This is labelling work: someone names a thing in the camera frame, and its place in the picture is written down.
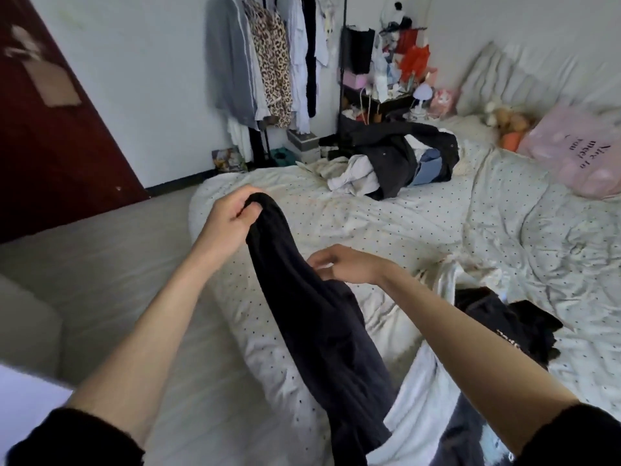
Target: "wall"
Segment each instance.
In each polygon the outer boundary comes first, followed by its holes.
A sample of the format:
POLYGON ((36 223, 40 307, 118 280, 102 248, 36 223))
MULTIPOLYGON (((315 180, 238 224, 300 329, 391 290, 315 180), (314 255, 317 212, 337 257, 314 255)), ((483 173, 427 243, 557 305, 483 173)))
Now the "wall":
MULTIPOLYGON (((145 187, 213 168, 211 150, 230 139, 205 88, 207 0, 31 1, 145 187)), ((349 0, 350 23, 378 27, 383 4, 349 0)), ((336 50, 321 78, 311 125, 324 136, 336 128, 336 50)))
MULTIPOLYGON (((428 1, 409 0, 408 7, 422 12, 428 1)), ((431 62, 439 85, 457 86, 494 40, 528 72, 567 81, 568 93, 586 89, 590 101, 621 105, 619 19, 619 0, 433 0, 431 62)))

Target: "black t-shirt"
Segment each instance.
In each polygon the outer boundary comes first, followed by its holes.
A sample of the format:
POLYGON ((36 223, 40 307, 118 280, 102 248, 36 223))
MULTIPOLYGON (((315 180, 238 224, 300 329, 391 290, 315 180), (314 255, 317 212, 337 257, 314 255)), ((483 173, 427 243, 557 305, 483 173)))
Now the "black t-shirt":
MULTIPOLYGON (((141 465, 142 450, 127 434, 75 409, 52 411, 7 455, 7 466, 62 464, 141 465)), ((516 466, 620 464, 621 424, 596 407, 578 405, 542 427, 516 466)))

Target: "dark red door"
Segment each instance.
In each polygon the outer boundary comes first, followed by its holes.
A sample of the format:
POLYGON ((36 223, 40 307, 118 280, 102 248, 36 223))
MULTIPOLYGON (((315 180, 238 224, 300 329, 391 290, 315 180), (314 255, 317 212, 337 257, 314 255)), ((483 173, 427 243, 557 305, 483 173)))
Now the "dark red door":
POLYGON ((28 0, 0 0, 0 242, 147 199, 28 0), (15 27, 65 68, 82 104, 49 107, 15 27))

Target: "person's left hand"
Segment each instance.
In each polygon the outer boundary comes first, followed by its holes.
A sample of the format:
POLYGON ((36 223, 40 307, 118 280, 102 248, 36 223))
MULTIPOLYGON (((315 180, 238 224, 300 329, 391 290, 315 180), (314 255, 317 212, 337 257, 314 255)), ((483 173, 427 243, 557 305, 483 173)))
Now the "person's left hand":
POLYGON ((192 247, 192 256, 213 270, 220 268, 245 242, 250 226, 258 219, 261 205, 244 204, 251 194, 264 193, 254 186, 243 186, 213 203, 213 208, 192 247))

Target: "hand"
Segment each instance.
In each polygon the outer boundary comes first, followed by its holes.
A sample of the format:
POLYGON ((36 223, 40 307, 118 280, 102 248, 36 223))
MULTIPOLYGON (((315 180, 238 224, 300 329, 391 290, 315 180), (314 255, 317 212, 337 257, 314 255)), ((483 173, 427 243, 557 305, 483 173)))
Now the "hand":
POLYGON ((262 211, 259 203, 251 203, 244 209, 246 200, 254 193, 264 191, 246 185, 213 203, 205 226, 192 247, 193 257, 208 261, 215 271, 241 247, 250 226, 262 211))
POLYGON ((323 281, 339 280, 352 284, 375 284, 379 286, 382 277, 395 263, 385 258, 346 247, 332 245, 313 253, 308 259, 323 281))

